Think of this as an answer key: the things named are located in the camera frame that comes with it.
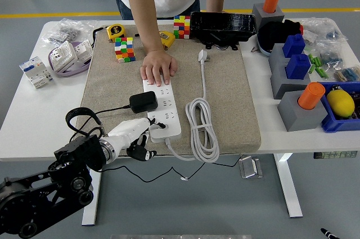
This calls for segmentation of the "person's right hand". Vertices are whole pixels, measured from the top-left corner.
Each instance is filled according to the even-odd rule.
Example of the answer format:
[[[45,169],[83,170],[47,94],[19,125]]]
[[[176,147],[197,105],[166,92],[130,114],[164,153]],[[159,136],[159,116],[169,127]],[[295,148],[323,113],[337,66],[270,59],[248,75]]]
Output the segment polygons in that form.
[[[170,77],[175,76],[177,70],[177,60],[160,46],[147,53],[140,68],[140,75],[143,80],[159,87],[162,84],[162,79],[165,85],[168,85]]]

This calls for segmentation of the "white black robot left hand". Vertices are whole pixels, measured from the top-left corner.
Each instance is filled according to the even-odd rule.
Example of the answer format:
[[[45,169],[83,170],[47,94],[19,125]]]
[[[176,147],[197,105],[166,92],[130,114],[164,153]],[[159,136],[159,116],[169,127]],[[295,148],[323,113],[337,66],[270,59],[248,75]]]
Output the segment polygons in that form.
[[[106,137],[102,137],[100,145],[106,163],[113,162],[120,155],[121,150],[126,150],[129,157],[139,161],[148,161],[154,157],[157,152],[145,148],[149,138],[149,129],[152,125],[157,125],[160,129],[166,127],[165,124],[156,119],[132,119],[121,122]]]

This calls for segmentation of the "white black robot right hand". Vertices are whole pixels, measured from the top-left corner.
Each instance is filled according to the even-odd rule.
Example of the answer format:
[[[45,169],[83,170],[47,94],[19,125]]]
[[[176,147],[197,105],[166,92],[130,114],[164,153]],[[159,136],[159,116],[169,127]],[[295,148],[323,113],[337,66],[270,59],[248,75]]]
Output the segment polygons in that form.
[[[321,228],[321,232],[328,238],[328,239],[339,239],[336,235],[331,233],[329,230],[325,228]]]

